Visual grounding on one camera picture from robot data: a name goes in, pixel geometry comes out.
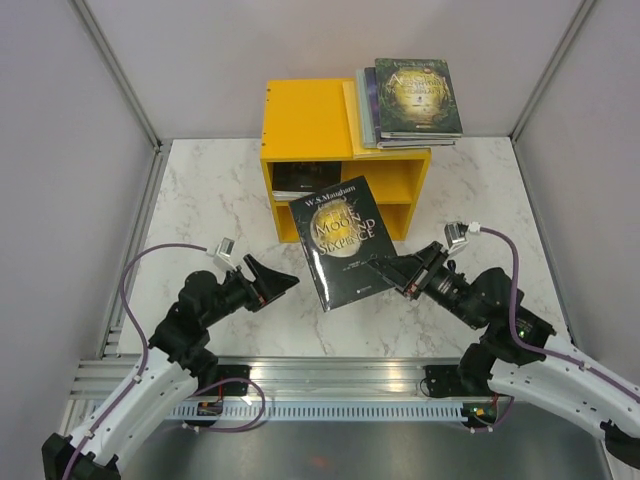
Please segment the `dark Wuthering Heights book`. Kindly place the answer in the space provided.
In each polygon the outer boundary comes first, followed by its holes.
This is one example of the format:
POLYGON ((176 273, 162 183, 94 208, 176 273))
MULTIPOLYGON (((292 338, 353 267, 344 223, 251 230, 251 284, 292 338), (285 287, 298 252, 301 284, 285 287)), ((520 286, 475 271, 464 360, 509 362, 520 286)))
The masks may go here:
POLYGON ((279 162, 273 165, 272 192, 277 195, 313 193, 338 184, 340 161, 279 162))

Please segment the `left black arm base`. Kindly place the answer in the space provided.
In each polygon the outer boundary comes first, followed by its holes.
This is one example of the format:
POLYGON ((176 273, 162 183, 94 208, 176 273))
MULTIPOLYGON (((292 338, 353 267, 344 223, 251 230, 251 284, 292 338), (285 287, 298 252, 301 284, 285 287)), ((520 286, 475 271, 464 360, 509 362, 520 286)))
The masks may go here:
POLYGON ((219 363, 219 358, 205 350, 194 360, 198 387, 194 395, 216 398, 241 397, 248 392, 251 367, 247 364, 219 363))

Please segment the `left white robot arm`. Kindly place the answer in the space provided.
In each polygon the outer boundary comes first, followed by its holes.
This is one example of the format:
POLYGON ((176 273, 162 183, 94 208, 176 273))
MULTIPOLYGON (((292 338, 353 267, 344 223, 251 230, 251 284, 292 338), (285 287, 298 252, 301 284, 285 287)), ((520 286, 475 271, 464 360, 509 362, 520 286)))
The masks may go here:
POLYGON ((222 280, 206 270, 186 277, 177 300, 157 325, 129 374, 70 434, 42 445, 47 479, 118 479, 171 410, 218 387, 218 359, 209 329, 244 308, 255 313, 296 286, 298 278, 244 257, 253 277, 232 267, 222 280))

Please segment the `yellow L book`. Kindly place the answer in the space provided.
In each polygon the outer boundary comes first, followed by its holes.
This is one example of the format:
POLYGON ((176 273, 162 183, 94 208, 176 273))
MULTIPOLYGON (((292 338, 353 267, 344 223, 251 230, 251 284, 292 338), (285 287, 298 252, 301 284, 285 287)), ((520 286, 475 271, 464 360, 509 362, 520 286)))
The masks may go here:
POLYGON ((381 149, 378 145, 375 149, 362 146, 355 81, 353 79, 343 81, 342 89, 353 158, 359 160, 391 157, 392 152, 389 149, 381 149))

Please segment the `aluminium front rail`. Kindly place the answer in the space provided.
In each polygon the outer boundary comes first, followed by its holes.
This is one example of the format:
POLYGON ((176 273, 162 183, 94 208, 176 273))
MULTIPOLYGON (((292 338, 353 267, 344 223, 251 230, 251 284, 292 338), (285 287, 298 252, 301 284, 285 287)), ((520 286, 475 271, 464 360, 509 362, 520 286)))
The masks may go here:
MULTIPOLYGON (((449 358, 338 358, 338 357, 223 357, 218 366, 248 368, 249 379, 269 397, 393 397, 412 396, 428 366, 456 366, 449 358)), ((507 386, 552 386, 570 391, 596 392, 597 377, 563 362, 556 371, 549 362, 526 367, 507 367, 507 386)), ((135 391, 147 386, 160 391, 183 389, 184 398, 197 392, 198 379, 178 366, 169 369, 149 365, 138 374, 138 361, 125 359, 85 360, 71 387, 72 400, 105 400, 127 385, 131 377, 135 391)))

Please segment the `grey G book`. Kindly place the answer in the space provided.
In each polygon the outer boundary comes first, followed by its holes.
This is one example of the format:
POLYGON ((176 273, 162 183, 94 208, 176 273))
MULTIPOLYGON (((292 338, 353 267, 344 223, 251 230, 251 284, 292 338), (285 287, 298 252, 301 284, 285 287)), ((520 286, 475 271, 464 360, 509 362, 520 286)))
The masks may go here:
POLYGON ((364 148, 375 149, 377 137, 370 100, 377 95, 375 69, 365 67, 356 71, 355 89, 360 122, 361 143, 364 148))

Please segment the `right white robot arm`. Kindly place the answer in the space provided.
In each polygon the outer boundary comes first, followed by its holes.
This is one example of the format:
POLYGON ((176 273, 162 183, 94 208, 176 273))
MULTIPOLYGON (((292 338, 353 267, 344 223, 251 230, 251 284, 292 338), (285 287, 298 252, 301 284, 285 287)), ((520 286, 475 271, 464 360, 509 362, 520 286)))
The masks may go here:
POLYGON ((562 417, 639 466, 639 388, 598 366, 545 320, 522 306, 522 291, 500 267, 467 282, 438 242, 369 267, 405 298, 426 296, 481 330, 449 375, 425 369, 431 395, 509 396, 562 417))

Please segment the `yellow wooden shelf box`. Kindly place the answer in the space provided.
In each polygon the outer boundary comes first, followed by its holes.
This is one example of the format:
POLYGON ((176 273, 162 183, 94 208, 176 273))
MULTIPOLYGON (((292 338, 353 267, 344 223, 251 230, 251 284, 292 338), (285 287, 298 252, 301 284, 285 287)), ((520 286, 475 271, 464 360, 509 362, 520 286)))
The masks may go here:
POLYGON ((394 241, 406 239, 431 163, 429 149, 390 150, 391 157, 352 156, 342 82, 350 78, 271 80, 261 137, 260 162, 279 241, 296 243, 288 203, 272 192, 279 162, 337 162, 341 179, 366 178, 394 241))

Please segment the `black Moon and Sixpence book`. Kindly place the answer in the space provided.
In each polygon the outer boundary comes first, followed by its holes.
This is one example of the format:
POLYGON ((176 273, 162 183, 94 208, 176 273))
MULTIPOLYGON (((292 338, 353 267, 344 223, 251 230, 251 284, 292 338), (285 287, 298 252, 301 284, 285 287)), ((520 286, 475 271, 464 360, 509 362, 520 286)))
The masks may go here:
POLYGON ((365 177, 294 200, 289 208, 325 312, 389 289, 368 265, 396 250, 365 177))

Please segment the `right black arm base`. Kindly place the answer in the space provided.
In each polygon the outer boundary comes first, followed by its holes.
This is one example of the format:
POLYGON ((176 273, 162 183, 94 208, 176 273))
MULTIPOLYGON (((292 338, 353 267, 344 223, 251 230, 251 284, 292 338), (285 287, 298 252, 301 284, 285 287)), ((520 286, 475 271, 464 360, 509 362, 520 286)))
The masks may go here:
POLYGON ((487 380, 464 372, 454 364, 432 364, 423 367, 421 390, 431 398, 491 397, 487 380))

